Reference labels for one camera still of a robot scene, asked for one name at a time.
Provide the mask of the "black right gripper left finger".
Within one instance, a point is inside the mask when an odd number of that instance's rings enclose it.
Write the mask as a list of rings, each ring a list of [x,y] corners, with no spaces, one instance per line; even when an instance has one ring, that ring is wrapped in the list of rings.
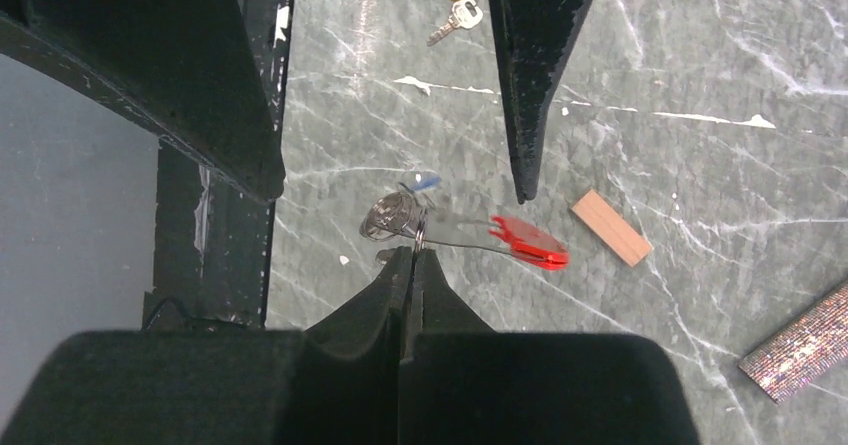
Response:
[[[369,285],[306,330],[309,340],[335,359],[353,361],[372,353],[398,359],[413,264],[409,247],[392,249]]]

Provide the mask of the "silver key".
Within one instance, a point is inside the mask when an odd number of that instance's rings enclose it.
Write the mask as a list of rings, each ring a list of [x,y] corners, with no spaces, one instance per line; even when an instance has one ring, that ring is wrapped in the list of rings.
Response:
[[[426,45],[436,45],[455,30],[473,29],[482,20],[483,12],[476,0],[457,0],[451,6],[447,21],[428,37]]]

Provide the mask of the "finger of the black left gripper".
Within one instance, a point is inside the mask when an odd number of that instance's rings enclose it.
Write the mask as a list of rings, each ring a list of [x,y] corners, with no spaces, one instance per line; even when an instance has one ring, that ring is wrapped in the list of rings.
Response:
[[[593,0],[488,0],[520,204],[537,195],[547,116]]]
[[[1,51],[252,199],[285,168],[238,0],[1,0]]]

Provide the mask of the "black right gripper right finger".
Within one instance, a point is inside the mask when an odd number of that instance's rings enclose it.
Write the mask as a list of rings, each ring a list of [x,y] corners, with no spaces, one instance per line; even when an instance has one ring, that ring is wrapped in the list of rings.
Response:
[[[407,359],[462,353],[493,335],[494,329],[450,286],[436,253],[414,251],[407,287]]]

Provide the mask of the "red handled key holder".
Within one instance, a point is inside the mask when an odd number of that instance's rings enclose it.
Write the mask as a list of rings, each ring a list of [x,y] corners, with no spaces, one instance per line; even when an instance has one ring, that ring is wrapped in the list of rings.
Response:
[[[361,222],[359,233],[375,242],[409,238],[418,250],[426,243],[475,248],[551,271],[562,270],[569,262],[559,240],[524,220],[463,216],[437,205],[422,191],[404,187],[377,200]]]

